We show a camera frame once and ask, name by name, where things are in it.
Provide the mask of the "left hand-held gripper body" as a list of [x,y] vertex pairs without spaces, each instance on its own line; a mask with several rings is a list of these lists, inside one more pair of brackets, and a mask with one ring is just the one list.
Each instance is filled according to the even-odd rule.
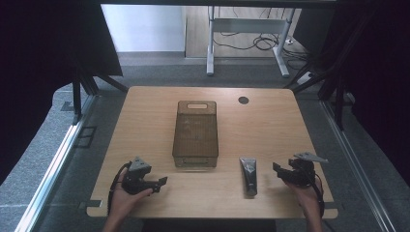
[[145,181],[146,174],[151,172],[152,166],[140,157],[130,162],[122,180],[122,188],[129,194],[138,194],[145,189],[151,189],[157,181]]

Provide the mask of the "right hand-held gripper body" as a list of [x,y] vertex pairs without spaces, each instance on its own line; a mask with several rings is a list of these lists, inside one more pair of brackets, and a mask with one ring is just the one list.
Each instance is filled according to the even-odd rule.
[[288,160],[292,169],[285,175],[284,180],[300,187],[311,185],[316,175],[314,169],[316,162],[328,163],[329,161],[310,152],[295,154],[293,159]]

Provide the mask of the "black squeeze tube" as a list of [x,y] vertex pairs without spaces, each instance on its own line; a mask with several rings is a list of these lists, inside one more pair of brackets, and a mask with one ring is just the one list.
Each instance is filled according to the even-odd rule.
[[239,161],[243,172],[245,193],[247,196],[254,197],[257,194],[256,159],[239,158]]

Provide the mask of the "brown translucent plastic basket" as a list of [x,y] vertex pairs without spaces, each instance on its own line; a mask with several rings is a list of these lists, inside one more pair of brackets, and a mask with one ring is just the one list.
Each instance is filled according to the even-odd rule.
[[219,138],[215,101],[179,101],[172,157],[177,167],[217,166]]

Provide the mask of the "person's right hand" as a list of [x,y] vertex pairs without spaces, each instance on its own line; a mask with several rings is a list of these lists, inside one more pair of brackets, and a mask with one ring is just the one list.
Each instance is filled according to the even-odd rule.
[[285,182],[285,184],[296,195],[298,203],[306,215],[320,214],[318,196],[313,187],[302,188],[289,182]]

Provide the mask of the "person's left hand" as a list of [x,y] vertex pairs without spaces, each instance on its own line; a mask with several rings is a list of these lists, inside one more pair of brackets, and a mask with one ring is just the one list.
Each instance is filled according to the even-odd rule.
[[145,189],[138,194],[128,194],[123,188],[122,183],[117,182],[111,191],[112,199],[110,204],[109,219],[120,221],[125,219],[134,210],[140,200],[153,193],[151,188]]

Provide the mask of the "black metal stand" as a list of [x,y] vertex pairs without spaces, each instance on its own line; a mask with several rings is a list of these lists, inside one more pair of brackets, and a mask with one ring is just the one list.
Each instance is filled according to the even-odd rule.
[[[124,93],[129,91],[129,88],[126,85],[118,82],[108,74],[97,73],[96,77]],[[81,88],[85,90],[87,95],[96,96],[99,93],[99,87],[94,76],[82,70],[74,71],[72,85],[73,124],[77,125],[82,118]]]
[[303,84],[297,84],[297,81],[300,80],[302,76],[310,70],[311,67],[311,63],[307,63],[302,66],[294,75],[294,77],[289,81],[289,83],[284,86],[284,89],[289,89],[294,94],[298,94],[319,82],[323,82],[320,90],[317,93],[317,96],[321,101],[327,101],[332,94],[336,94],[334,122],[340,130],[343,130],[342,109],[344,103],[344,83],[341,75],[338,73],[338,66],[332,65],[327,70],[316,73],[313,77],[311,77]]

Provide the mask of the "white power strip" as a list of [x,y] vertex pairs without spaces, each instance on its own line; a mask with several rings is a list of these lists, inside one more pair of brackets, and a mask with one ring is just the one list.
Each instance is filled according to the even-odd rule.
[[306,83],[307,81],[309,81],[310,79],[312,79],[314,77],[314,74],[312,72],[306,72],[305,74],[303,74],[298,80],[297,83],[299,85],[302,85],[304,83]]

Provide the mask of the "black curtain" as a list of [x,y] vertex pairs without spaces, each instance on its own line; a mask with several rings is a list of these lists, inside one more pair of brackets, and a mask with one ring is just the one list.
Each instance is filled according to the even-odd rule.
[[0,185],[44,122],[56,90],[80,74],[121,73],[100,2],[0,0]]
[[355,99],[352,113],[410,188],[410,0],[337,0],[332,9],[303,9],[294,38],[330,69],[351,50],[319,95],[337,87]]

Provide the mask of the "aluminium floor rail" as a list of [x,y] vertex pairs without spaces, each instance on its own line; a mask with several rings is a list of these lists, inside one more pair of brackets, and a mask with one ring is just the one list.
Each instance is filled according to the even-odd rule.
[[31,232],[34,228],[58,176],[63,168],[64,163],[73,148],[75,140],[78,138],[84,123],[89,117],[90,109],[96,100],[95,97],[89,96],[84,100],[82,105],[83,115],[76,124],[71,124],[65,137],[62,140],[56,154],[51,160],[36,192],[28,204],[23,216],[21,217],[15,232]]
[[348,140],[345,132],[339,128],[335,121],[335,113],[333,112],[330,104],[325,101],[320,101],[319,104],[321,105],[327,121],[329,122],[332,131],[335,134],[337,142],[344,154],[347,162],[355,176],[362,193],[366,199],[366,202],[371,209],[380,229],[382,232],[396,232],[396,228],[389,216],[384,204],[378,193],[376,192],[375,188],[370,182],[366,172],[364,171],[359,159],[356,156],[356,153]]

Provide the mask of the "white metal desk frame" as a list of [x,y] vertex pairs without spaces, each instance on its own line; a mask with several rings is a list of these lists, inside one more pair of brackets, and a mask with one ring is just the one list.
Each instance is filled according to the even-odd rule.
[[215,17],[215,7],[208,8],[208,47],[206,55],[206,74],[214,74],[214,34],[215,33],[245,33],[245,34],[272,34],[278,35],[278,44],[271,50],[277,61],[279,70],[283,77],[289,76],[289,71],[282,58],[282,52],[287,39],[292,20],[296,10],[290,9],[285,19],[273,18],[223,18]]

